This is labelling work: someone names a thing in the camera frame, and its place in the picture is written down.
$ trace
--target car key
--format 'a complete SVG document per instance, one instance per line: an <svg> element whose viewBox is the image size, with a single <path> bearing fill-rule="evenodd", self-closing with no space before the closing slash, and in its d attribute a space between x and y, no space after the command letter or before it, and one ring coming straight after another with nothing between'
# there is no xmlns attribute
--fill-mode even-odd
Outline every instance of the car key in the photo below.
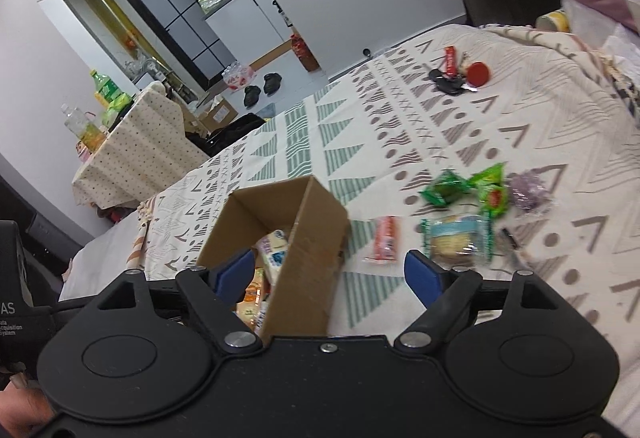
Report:
<svg viewBox="0 0 640 438"><path fill-rule="evenodd" d="M465 84L465 79L461 76L447 79L439 69L430 68L427 64L422 64L422 66L424 66L429 71L429 78L444 94L451 95L452 97L457 97L458 95L462 95L465 92L462 87Z"/></svg>

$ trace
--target plastic bag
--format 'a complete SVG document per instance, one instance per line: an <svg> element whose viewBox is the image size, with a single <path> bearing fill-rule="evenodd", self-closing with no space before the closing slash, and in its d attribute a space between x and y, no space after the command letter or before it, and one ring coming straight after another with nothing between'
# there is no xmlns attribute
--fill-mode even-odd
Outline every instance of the plastic bag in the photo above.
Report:
<svg viewBox="0 0 640 438"><path fill-rule="evenodd" d="M504 254L504 259L514 270L537 270L539 262L534 259L518 242L508 228L498 230L495 241Z"/></svg>
<svg viewBox="0 0 640 438"><path fill-rule="evenodd" d="M249 283L244 293L244 299L236 305L236 315L252 330L260 313L260 303L266 294L264 270L256 268L254 280Z"/></svg>
<svg viewBox="0 0 640 438"><path fill-rule="evenodd" d="M264 271L271 286L276 286L278 276L289 249L287 237L282 230L274 230L255 244L264 263Z"/></svg>
<svg viewBox="0 0 640 438"><path fill-rule="evenodd" d="M494 255L491 216L450 216L437 222L423 220L424 254L443 266L487 264Z"/></svg>
<svg viewBox="0 0 640 438"><path fill-rule="evenodd" d="M526 213L546 213L552 207L551 193L536 170L524 171L509 178L511 203Z"/></svg>
<svg viewBox="0 0 640 438"><path fill-rule="evenodd" d="M366 261L390 263L398 260L398 222L394 216L377 219L373 254Z"/></svg>
<svg viewBox="0 0 640 438"><path fill-rule="evenodd" d="M502 185L504 164L497 163L474 174L468 183L478 191L480 213L488 212L492 218L503 215L509 208L509 195Z"/></svg>
<svg viewBox="0 0 640 438"><path fill-rule="evenodd" d="M254 70L235 61L222 72L222 78L230 90L241 90L254 80Z"/></svg>
<svg viewBox="0 0 640 438"><path fill-rule="evenodd" d="M420 195L431 205L446 207L470 191L469 183L451 169L444 170Z"/></svg>

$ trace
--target black bag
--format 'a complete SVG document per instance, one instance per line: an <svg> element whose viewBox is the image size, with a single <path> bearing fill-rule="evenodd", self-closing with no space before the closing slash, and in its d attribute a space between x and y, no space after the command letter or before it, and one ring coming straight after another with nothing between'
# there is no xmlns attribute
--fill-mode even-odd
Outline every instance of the black bag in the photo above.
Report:
<svg viewBox="0 0 640 438"><path fill-rule="evenodd" d="M206 141L204 141L204 144L202 143L202 139L195 141L190 138L190 140L203 150L207 156L212 158L223 149L226 149L245 135L251 133L254 129L260 128L263 124L264 119L254 113L247 113L237 120L234 120L228 126L212 132Z"/></svg>

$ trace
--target bed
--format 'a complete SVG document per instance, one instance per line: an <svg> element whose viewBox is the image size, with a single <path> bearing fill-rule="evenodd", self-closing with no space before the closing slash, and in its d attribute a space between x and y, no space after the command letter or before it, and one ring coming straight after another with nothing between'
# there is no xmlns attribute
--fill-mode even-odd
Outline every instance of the bed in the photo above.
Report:
<svg viewBox="0 0 640 438"><path fill-rule="evenodd" d="M424 65L438 66L450 45L491 68L492 80L478 93L448 97L429 82ZM457 25L422 34L307 97L148 202L140 265L149 280L175 277L198 257L230 192L314 174L351 220L330 333L393 339L423 308L401 263L366 261L374 219L398 216L401 252L420 248L420 221L442 214L418 192L442 170L469 176L500 161L507 173L537 168L554 208L539 218L518 218L512 209L498 226L527 245L536 272L615 347L622 374L606 416L637 436L640 133L602 72L597 56L569 34ZM477 208L467 196L452 212ZM89 244L74 259L62 298L100 291L126 267L137 238L133 215ZM508 278L513 271L496 256L480 272Z"/></svg>

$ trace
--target table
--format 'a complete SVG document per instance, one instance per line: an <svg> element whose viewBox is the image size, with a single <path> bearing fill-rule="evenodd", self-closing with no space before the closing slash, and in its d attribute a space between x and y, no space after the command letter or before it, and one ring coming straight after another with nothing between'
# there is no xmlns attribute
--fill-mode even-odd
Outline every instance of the table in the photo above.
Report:
<svg viewBox="0 0 640 438"><path fill-rule="evenodd" d="M184 136L182 110L153 82L72 181L78 205L143 202L207 161Z"/></svg>

